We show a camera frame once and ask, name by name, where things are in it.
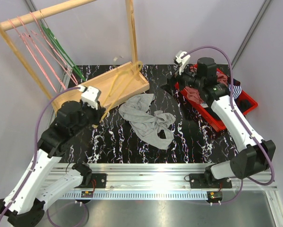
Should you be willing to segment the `salmon pink tank top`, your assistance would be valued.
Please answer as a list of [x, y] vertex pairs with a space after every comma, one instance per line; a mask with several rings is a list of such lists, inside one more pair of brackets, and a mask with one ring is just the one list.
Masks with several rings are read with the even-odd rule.
[[229, 94], [228, 77], [216, 66], [197, 67], [190, 64], [185, 73], [188, 76], [184, 87], [187, 98], [197, 104], [207, 103], [211, 106], [214, 101]]

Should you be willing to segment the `grey tank top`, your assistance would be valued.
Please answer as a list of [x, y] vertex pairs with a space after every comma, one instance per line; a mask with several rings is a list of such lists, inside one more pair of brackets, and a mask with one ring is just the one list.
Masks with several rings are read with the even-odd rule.
[[176, 117], [161, 110], [153, 115], [147, 113], [154, 94], [140, 94], [131, 97], [119, 107], [119, 114], [128, 121], [135, 134], [145, 143], [158, 149], [166, 150], [174, 139], [169, 127]]

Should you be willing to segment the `navy maroon tank top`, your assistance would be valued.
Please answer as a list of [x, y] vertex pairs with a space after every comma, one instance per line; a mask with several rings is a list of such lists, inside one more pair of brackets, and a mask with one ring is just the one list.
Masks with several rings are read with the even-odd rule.
[[[233, 85], [240, 86], [240, 82], [233, 79]], [[244, 113], [251, 107], [251, 103], [247, 99], [243, 99], [239, 96], [238, 99], [234, 100], [239, 108], [239, 110]]]

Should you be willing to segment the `blue striped tank top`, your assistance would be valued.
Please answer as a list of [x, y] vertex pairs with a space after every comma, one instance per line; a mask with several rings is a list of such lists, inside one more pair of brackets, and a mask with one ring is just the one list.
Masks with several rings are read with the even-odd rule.
[[231, 87], [231, 85], [229, 85], [229, 90], [232, 91], [232, 97], [234, 100], [238, 99], [240, 94], [242, 93], [241, 86], [233, 85]]

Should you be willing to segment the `green hanger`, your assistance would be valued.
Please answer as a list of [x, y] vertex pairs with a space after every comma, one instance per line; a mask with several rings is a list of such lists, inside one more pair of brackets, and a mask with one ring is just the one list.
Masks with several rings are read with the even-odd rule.
[[53, 32], [50, 30], [48, 27], [48, 24], [44, 22], [45, 25], [42, 23], [41, 27], [46, 34], [46, 36], [49, 38], [51, 44], [53, 45], [54, 50], [58, 52], [58, 54], [61, 56], [61, 58], [66, 62], [66, 64], [72, 69], [74, 73], [76, 73], [83, 82], [86, 81], [85, 76], [83, 73], [80, 71], [80, 69], [75, 65], [73, 60], [68, 56], [68, 54], [65, 52], [65, 50], [62, 48], [61, 44], [53, 34]]

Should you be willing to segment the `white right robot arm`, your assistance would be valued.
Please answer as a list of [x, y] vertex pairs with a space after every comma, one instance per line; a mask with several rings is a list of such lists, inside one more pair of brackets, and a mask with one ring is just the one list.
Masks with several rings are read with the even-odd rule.
[[271, 179], [267, 182], [271, 184], [274, 180], [274, 168], [271, 163], [275, 152], [274, 142], [263, 139], [251, 127], [230, 96], [227, 85], [218, 82], [217, 65], [213, 58], [198, 59], [194, 71], [188, 69], [189, 60], [190, 56], [185, 52], [175, 57], [174, 62], [178, 67], [167, 79], [167, 87], [170, 91], [173, 91], [175, 86], [178, 86], [180, 91], [185, 88], [196, 89], [201, 99], [224, 123], [238, 150], [238, 154], [231, 160], [205, 168], [206, 186], [215, 188], [221, 180], [231, 177], [250, 179], [252, 175], [265, 170], [271, 171]]

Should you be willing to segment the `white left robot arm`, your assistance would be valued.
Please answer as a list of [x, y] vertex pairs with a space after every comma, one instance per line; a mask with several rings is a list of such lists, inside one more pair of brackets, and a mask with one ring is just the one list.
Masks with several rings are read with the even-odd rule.
[[37, 142], [34, 157], [22, 178], [4, 199], [0, 199], [0, 215], [7, 216], [14, 227], [36, 226], [48, 208], [75, 187], [86, 188], [92, 180], [88, 164], [75, 163], [64, 176], [41, 189], [53, 167], [69, 151], [71, 140], [86, 127], [98, 125], [105, 111], [98, 101], [67, 101], [57, 117]]

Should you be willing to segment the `wooden clothes rack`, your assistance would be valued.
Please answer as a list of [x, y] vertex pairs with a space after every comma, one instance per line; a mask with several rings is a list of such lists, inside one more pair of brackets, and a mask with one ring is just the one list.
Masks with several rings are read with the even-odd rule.
[[126, 102], [132, 96], [148, 91], [150, 87], [149, 82], [141, 73], [142, 62], [137, 59], [137, 41], [133, 2], [131, 0], [126, 1], [132, 60], [90, 80], [86, 80], [83, 74], [74, 65], [74, 62], [63, 51], [59, 42], [45, 22], [45, 18], [47, 17], [57, 15], [88, 3], [88, 0], [68, 0], [44, 9], [29, 12], [28, 14], [17, 18], [8, 19], [4, 22], [0, 22], [0, 35], [25, 67], [30, 76], [38, 84], [39, 88], [48, 98], [51, 98], [51, 94], [40, 81], [39, 77], [32, 69], [32, 66], [17, 49], [12, 39], [7, 34], [7, 31], [9, 30], [17, 29], [20, 26], [26, 26], [27, 24], [35, 22], [41, 31], [42, 37], [51, 48], [49, 51], [50, 54], [62, 67], [69, 78], [77, 84], [78, 81], [74, 76], [78, 75], [83, 80], [83, 85], [99, 88], [100, 91], [106, 95], [105, 99], [101, 102], [102, 105], [108, 110], [111, 110], [112, 108]]

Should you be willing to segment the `red plastic bin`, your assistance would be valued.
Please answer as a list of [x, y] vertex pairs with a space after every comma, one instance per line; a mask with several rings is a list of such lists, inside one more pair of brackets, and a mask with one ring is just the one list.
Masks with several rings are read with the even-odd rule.
[[[229, 94], [227, 96], [230, 96], [230, 94], [232, 94], [232, 91], [229, 90], [229, 84], [230, 84], [231, 79], [228, 77], [228, 81], [227, 81], [227, 85], [228, 85], [228, 91]], [[176, 83], [175, 87], [183, 94], [184, 97], [187, 98], [187, 92], [184, 89], [179, 89], [178, 83]], [[234, 101], [233, 97], [233, 105], [235, 106], [236, 111], [240, 114], [241, 118], [244, 120], [245, 119], [245, 115], [247, 113], [249, 113], [250, 111], [252, 111], [253, 109], [255, 109], [258, 104], [257, 102], [252, 99], [249, 95], [247, 95], [244, 91], [242, 91], [242, 94], [240, 95], [241, 98], [243, 99], [247, 99], [250, 103], [251, 103], [251, 107], [245, 111], [244, 113], [242, 113], [236, 102]], [[202, 103], [202, 104], [197, 104], [191, 100], [188, 99], [188, 101], [193, 105], [194, 108], [196, 108], [198, 110], [198, 112], [207, 120], [208, 123], [210, 123], [210, 125], [216, 130], [216, 131], [221, 131], [227, 128], [227, 125], [225, 124], [225, 120], [222, 120], [220, 118], [220, 116], [217, 114], [217, 112], [214, 112], [211, 106], [208, 106], [207, 103]]]

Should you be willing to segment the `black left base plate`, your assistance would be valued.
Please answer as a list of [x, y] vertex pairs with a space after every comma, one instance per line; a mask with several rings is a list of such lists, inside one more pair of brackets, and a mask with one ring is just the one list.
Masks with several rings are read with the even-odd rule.
[[105, 189], [107, 183], [107, 174], [105, 173], [95, 173], [91, 175], [90, 183], [84, 188], [93, 188], [95, 186], [96, 189]]

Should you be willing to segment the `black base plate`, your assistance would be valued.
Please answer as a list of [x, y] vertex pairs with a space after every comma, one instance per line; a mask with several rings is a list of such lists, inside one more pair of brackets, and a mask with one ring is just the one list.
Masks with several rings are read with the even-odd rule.
[[95, 186], [96, 189], [105, 189], [107, 183], [107, 174], [105, 173], [95, 173], [91, 175], [90, 183], [84, 188], [93, 188]]
[[232, 182], [229, 178], [223, 178], [209, 182], [204, 174], [189, 174], [189, 183], [191, 189], [231, 189]]

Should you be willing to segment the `aluminium mounting rail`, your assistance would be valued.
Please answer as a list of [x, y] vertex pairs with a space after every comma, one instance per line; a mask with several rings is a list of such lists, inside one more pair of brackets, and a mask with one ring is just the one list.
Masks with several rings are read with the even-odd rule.
[[275, 183], [231, 179], [220, 189], [223, 199], [207, 202], [208, 188], [190, 187], [190, 175], [205, 164], [92, 164], [105, 174], [103, 188], [81, 199], [75, 189], [56, 201], [39, 222], [41, 227], [283, 227], [283, 203]]

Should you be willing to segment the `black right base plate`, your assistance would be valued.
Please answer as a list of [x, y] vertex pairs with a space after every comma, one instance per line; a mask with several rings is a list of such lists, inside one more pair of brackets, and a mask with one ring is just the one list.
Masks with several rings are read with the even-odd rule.
[[191, 189], [231, 189], [232, 182], [229, 178], [223, 178], [209, 182], [204, 174], [189, 174], [189, 183]]

